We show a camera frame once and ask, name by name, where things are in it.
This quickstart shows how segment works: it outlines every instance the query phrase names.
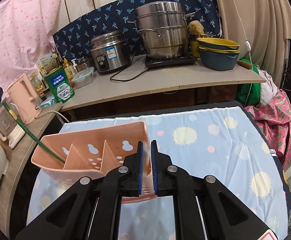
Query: wooden table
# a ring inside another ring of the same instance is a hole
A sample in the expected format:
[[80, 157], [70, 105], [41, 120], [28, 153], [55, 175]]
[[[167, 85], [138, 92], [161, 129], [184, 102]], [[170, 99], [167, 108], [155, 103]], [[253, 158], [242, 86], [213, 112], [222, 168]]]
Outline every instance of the wooden table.
[[[46, 111], [58, 111], [62, 104], [55, 104], [53, 106], [46, 107], [42, 110], [41, 114]], [[40, 138], [48, 124], [51, 122], [55, 113], [46, 114], [38, 119], [35, 119], [29, 125], [28, 129]], [[17, 146], [12, 150], [11, 159], [6, 175], [3, 176], [0, 184], [0, 229], [9, 237], [10, 226], [10, 212], [13, 197], [22, 174], [22, 171], [27, 163], [27, 160], [32, 153], [36, 142], [34, 142], [29, 135], [20, 140]]]
[[[146, 69], [145, 58], [139, 57], [115, 78], [130, 79]], [[122, 98], [199, 87], [263, 83], [265, 80], [252, 70], [236, 65], [233, 70], [211, 70], [198, 60], [195, 65], [150, 70], [129, 82], [110, 81], [111, 75], [96, 75], [94, 81], [76, 89], [76, 95], [65, 103], [61, 111], [94, 105]]]

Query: silver screw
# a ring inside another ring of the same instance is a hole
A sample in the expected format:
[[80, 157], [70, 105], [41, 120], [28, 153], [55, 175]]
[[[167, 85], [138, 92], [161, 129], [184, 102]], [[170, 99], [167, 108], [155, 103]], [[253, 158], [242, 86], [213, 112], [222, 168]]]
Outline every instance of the silver screw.
[[178, 170], [178, 168], [174, 165], [170, 165], [168, 168], [167, 168], [168, 171], [170, 172], [176, 172]]
[[80, 179], [80, 183], [82, 185], [87, 185], [87, 184], [89, 184], [89, 182], [90, 182], [90, 179], [88, 177], [83, 177]]
[[128, 170], [129, 170], [129, 169], [128, 169], [128, 167], [126, 167], [126, 166], [121, 166], [121, 167], [118, 169], [118, 171], [121, 172], [121, 173], [126, 173]]
[[209, 183], [215, 183], [215, 177], [213, 177], [212, 175], [209, 175], [206, 177], [206, 181]]

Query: pink plastic basket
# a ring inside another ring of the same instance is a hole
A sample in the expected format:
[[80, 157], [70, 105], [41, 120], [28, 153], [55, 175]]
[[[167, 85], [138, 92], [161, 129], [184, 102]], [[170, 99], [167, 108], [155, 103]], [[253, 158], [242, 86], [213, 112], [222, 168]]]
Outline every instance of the pink plastic basket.
[[150, 142], [144, 121], [108, 127], [46, 135], [41, 141], [66, 160], [63, 164], [37, 146], [31, 162], [54, 180], [72, 185], [81, 177], [97, 179], [122, 165], [126, 156], [136, 153], [138, 142], [144, 143], [142, 194], [124, 198], [123, 203], [155, 197], [152, 183]]

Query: wooden handle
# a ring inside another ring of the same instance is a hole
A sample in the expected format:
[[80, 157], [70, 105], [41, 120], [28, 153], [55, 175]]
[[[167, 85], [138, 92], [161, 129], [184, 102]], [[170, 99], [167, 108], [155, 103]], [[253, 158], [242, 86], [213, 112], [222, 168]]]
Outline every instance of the wooden handle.
[[240, 66], [242, 66], [242, 67], [244, 67], [246, 69], [251, 69], [251, 64], [250, 63], [247, 63], [247, 62], [242, 61], [242, 60], [238, 60], [237, 63], [238, 63], [238, 65], [240, 65]]

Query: green tin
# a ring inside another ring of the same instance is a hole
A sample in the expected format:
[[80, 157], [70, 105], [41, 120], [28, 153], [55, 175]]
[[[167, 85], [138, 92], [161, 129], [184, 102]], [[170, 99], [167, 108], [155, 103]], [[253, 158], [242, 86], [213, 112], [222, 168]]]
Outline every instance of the green tin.
[[75, 92], [62, 67], [52, 71], [46, 75], [44, 79], [46, 80], [48, 87], [57, 102], [65, 103], [75, 95]]

